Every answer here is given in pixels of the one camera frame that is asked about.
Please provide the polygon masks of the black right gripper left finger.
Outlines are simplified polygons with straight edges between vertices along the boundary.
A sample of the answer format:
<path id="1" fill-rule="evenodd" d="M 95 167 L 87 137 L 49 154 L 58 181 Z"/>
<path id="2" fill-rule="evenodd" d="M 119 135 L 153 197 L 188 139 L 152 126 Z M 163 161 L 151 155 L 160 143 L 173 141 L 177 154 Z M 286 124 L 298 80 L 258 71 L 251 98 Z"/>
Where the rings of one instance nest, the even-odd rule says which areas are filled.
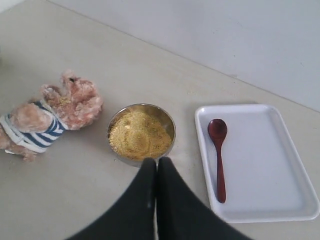
<path id="1" fill-rule="evenodd" d="M 123 195 L 70 240 L 153 240 L 156 162 L 146 158 Z"/>

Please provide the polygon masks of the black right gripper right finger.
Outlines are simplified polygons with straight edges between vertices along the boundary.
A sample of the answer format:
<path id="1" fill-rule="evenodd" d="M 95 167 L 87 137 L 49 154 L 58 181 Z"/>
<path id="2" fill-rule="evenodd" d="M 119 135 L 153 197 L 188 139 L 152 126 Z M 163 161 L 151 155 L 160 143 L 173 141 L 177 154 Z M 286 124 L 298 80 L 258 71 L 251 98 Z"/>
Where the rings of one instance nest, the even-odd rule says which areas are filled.
<path id="1" fill-rule="evenodd" d="M 191 191 L 169 157 L 158 161 L 156 218 L 160 240 L 248 240 Z"/>

